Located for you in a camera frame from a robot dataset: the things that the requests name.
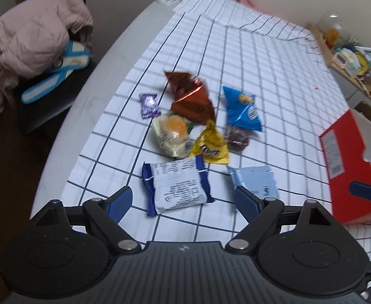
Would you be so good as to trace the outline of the brown foil snack bag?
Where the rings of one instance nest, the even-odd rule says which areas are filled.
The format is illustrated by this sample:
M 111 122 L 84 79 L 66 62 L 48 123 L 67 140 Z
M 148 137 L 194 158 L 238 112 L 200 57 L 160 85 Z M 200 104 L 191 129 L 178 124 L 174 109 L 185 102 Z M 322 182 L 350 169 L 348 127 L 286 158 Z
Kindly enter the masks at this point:
M 205 83 L 195 75 L 181 71 L 166 71 L 174 94 L 171 111 L 196 124 L 205 124 L 215 119 L 212 102 Z

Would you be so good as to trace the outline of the white blue snack packet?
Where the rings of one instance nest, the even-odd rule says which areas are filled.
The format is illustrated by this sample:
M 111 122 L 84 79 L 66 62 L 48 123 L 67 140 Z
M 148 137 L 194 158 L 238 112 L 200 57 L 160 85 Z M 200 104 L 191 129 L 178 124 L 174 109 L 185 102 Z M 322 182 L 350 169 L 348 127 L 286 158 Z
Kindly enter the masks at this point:
M 144 163 L 141 179 L 147 193 L 147 216 L 213 203 L 202 155 L 164 163 Z

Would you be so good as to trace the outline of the light blue snack packet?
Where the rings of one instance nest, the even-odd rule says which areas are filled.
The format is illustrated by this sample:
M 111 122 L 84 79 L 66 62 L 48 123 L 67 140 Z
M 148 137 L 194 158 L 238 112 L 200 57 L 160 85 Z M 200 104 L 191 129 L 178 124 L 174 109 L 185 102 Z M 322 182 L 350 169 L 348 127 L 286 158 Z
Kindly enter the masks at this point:
M 268 165 L 227 169 L 235 189 L 242 186 L 260 199 L 280 197 L 274 171 Z

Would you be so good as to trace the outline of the blue cookie packet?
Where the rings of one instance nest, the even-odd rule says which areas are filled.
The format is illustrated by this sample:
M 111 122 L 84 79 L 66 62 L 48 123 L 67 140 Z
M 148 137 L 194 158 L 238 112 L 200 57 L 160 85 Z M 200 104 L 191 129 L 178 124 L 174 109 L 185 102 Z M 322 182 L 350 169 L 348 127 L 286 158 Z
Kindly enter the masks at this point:
M 226 100 L 227 125 L 261 132 L 256 96 L 229 86 L 224 86 L 222 90 Z

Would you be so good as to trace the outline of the purple candy wrapper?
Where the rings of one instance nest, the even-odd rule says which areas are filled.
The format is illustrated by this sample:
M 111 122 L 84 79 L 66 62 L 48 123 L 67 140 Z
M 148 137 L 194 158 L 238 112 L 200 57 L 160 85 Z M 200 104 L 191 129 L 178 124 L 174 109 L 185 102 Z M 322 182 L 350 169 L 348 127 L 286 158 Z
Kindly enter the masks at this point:
M 161 115 L 156 93 L 140 93 L 139 101 L 141 104 L 141 117 L 143 119 L 159 117 Z

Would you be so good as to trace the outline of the white checkered tablecloth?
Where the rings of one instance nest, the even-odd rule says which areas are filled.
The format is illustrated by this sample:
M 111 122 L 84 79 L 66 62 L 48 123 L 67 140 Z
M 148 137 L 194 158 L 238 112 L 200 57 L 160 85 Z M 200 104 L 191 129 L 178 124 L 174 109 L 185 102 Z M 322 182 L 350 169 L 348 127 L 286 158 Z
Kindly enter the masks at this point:
M 65 205 L 107 198 L 128 185 L 133 203 L 122 226 L 141 243 L 224 241 L 244 227 L 227 167 L 218 163 L 207 164 L 212 204 L 146 215 L 141 168 L 167 162 L 169 155 L 159 147 L 151 120 L 141 118 L 138 96 L 154 92 L 167 112 L 174 94 L 166 71 L 202 79 L 212 105 L 208 124 L 219 131 L 227 122 L 223 89 L 253 95 L 262 130 L 252 132 L 243 152 L 230 154 L 230 166 L 267 164 L 285 203 L 314 198 L 332 210 L 319 136 L 347 112 L 343 93 L 309 30 L 235 0 L 184 0 L 176 7 L 91 131 L 63 190 Z

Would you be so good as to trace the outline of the dark brown clear packet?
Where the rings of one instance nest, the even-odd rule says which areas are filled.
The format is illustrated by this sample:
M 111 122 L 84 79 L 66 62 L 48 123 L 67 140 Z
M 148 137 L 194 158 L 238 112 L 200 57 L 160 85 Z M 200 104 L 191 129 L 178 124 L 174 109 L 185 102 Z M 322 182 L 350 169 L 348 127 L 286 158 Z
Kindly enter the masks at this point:
M 249 145 L 249 136 L 244 129 L 235 126 L 226 126 L 224 140 L 230 151 L 241 153 Z

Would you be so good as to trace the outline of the pink paper sheet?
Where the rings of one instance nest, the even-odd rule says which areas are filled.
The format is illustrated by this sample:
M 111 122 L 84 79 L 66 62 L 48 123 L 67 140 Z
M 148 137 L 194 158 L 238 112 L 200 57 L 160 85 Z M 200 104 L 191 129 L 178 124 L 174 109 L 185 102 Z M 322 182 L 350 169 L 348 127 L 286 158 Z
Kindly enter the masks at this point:
M 252 10 L 256 9 L 255 5 L 251 0 L 238 0 L 238 2 Z

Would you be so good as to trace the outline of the red cardboard box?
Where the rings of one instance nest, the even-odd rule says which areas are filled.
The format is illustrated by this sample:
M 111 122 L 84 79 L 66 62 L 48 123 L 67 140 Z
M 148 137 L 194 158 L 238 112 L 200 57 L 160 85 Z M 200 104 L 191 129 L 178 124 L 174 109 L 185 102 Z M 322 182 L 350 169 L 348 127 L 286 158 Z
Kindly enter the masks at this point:
M 371 122 L 350 109 L 319 139 L 334 217 L 345 225 L 371 223 L 371 201 L 349 192 L 349 184 L 353 181 L 371 185 Z

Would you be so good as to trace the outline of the yellow candy packet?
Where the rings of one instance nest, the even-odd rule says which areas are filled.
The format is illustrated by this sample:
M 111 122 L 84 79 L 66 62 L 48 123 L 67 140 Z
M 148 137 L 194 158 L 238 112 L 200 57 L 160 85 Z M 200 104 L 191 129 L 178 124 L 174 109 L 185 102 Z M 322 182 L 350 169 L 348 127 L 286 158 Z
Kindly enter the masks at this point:
M 228 165 L 230 163 L 230 154 L 227 143 L 216 129 L 214 120 L 210 119 L 206 127 L 196 138 L 188 157 L 201 155 L 206 163 Z

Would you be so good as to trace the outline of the wooden shelf with clutter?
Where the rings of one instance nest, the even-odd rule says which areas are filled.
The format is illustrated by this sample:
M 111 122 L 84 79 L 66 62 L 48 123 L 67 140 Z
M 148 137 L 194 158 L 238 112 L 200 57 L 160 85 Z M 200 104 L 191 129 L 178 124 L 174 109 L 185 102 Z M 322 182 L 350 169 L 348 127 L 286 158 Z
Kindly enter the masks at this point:
M 350 107 L 365 101 L 371 106 L 371 47 L 361 45 L 329 12 L 306 26 L 315 37 L 326 66 Z

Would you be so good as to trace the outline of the pink puffer jacket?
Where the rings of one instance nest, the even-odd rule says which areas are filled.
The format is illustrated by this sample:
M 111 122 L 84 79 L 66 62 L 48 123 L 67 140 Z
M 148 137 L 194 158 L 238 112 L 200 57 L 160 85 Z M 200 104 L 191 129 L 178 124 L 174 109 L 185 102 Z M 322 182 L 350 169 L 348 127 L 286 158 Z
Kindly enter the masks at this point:
M 62 55 L 70 35 L 91 45 L 93 17 L 84 0 L 25 0 L 0 17 L 0 112 L 20 78 L 34 78 Z

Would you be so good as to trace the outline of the orange jelly snack packet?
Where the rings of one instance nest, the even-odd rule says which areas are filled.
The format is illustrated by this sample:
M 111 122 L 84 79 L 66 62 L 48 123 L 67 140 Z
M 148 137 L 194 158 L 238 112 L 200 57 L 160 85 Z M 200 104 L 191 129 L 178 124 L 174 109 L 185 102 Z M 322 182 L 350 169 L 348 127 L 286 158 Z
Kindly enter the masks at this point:
M 152 128 L 160 148 L 173 159 L 184 159 L 190 150 L 194 124 L 181 115 L 167 112 L 153 119 Z

